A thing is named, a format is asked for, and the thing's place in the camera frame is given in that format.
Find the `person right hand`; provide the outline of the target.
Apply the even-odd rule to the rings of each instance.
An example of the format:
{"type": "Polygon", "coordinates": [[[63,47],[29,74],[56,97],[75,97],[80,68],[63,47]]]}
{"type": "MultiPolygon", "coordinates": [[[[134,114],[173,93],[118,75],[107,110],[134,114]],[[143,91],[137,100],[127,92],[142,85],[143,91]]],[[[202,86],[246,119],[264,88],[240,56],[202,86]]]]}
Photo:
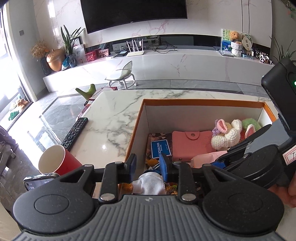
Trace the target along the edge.
{"type": "Polygon", "coordinates": [[[273,185],[268,189],[269,191],[276,194],[284,204],[291,208],[295,208],[296,205],[296,174],[294,174],[288,187],[280,187],[273,185]]]}

